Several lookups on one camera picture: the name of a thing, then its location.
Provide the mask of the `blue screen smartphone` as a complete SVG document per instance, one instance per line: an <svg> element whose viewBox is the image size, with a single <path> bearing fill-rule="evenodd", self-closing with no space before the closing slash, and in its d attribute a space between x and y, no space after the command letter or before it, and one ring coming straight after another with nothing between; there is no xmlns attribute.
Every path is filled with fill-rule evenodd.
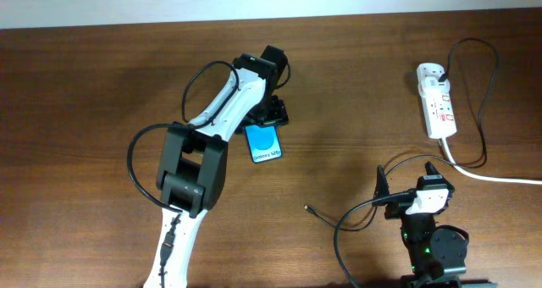
<svg viewBox="0 0 542 288"><path fill-rule="evenodd" d="M283 156L275 126L250 125L245 128L245 134L254 163L264 163Z"/></svg>

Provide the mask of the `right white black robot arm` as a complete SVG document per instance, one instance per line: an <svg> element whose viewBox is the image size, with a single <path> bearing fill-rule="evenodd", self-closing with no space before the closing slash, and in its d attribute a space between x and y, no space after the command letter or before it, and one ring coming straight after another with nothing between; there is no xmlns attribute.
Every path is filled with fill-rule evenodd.
<svg viewBox="0 0 542 288"><path fill-rule="evenodd" d="M385 219L401 221L401 239L412 267L411 275L401 277L402 287L460 287L459 276L467 272L469 235L435 221L448 208L455 187L430 162L425 170L414 188L391 194L384 168L378 166L374 206L385 207Z"/></svg>

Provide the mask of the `white USB charger plug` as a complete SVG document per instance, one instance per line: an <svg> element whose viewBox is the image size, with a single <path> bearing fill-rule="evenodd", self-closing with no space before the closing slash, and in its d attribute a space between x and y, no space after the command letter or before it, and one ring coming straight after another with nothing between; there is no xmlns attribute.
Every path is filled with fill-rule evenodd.
<svg viewBox="0 0 542 288"><path fill-rule="evenodd" d="M440 81L436 77L427 77L424 81L424 90L427 93L448 93L450 91L450 82L448 80Z"/></svg>

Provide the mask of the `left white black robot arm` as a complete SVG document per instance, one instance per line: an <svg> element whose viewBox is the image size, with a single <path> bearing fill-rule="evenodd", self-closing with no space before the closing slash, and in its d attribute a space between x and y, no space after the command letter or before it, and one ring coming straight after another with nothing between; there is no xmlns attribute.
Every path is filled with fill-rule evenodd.
<svg viewBox="0 0 542 288"><path fill-rule="evenodd" d="M289 122L274 91L290 79L285 52L266 46L260 56L244 53L226 65L230 72L219 94L195 118L163 125L166 130L156 186L151 195L162 209L161 232L146 287L185 287L197 232L224 189L229 142L246 136L254 163L281 158L278 127Z"/></svg>

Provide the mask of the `white power strip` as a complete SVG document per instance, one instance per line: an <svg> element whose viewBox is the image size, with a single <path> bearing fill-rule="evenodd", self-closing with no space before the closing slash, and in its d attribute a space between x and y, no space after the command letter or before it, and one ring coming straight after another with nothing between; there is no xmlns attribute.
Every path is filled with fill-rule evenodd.
<svg viewBox="0 0 542 288"><path fill-rule="evenodd" d="M424 81L427 77L433 76L440 80L444 72L441 65L434 63L422 63L416 70L418 94L422 102L426 130L429 138L435 140L447 138L457 133L450 92L427 93L424 90Z"/></svg>

